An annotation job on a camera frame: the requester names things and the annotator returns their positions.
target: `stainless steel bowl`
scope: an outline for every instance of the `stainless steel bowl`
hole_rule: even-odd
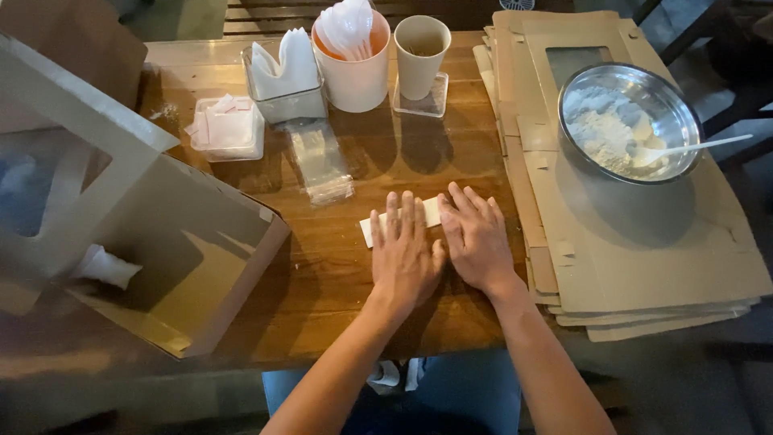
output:
[[[568,95],[591,86],[620,91],[631,102],[641,106],[649,115],[655,134],[668,144],[668,148],[700,143],[703,130],[698,116],[684,101],[679,90],[662,77],[627,63],[602,63],[586,67],[569,77],[561,88],[558,115],[568,141],[592,166],[617,180],[642,185],[669,183],[695,168],[702,150],[671,154],[665,167],[659,170],[641,168],[622,174],[598,164],[572,138],[564,112],[564,102]]]

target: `clear coaster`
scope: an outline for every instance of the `clear coaster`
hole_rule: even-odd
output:
[[[394,98],[392,100],[392,110],[412,113],[414,115],[432,116],[443,118],[445,115],[445,101],[448,96],[448,74],[438,73],[432,82],[430,93],[420,100],[409,100],[400,95],[400,77],[397,77],[397,83],[394,86]]]

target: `white cup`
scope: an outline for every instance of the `white cup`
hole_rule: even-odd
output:
[[[389,77],[388,49],[390,28],[387,19],[373,11],[373,29],[370,42],[375,56],[356,62],[347,62],[328,55],[319,46],[316,34],[319,19],[312,27],[312,45],[319,69],[325,78],[328,100],[343,111],[360,113],[371,110],[386,98]]]
[[[409,100],[426,97],[451,45],[451,31],[438,19],[414,15],[397,25],[394,42],[400,94]]]

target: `hand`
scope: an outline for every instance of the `hand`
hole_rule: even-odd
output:
[[[448,192],[458,210],[444,194],[438,195],[438,205],[456,272],[489,299],[514,284],[525,286],[512,268],[505,217],[494,198],[484,200],[471,187],[462,191],[456,183],[448,185]]]
[[[436,240],[430,253],[424,203],[403,192],[403,210],[397,212],[397,194],[386,197],[386,234],[381,231],[378,213],[370,212],[373,236],[373,282],[368,301],[386,304],[405,317],[425,302],[438,287],[446,252]]]

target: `denim pants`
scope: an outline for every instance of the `denim pants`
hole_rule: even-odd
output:
[[[268,411],[273,416],[308,369],[265,372]],[[505,349],[463,351],[429,358],[416,391],[380,398],[365,386],[343,433],[368,433],[363,422],[395,421],[395,413],[434,413],[473,420],[492,435],[517,435],[521,388]]]

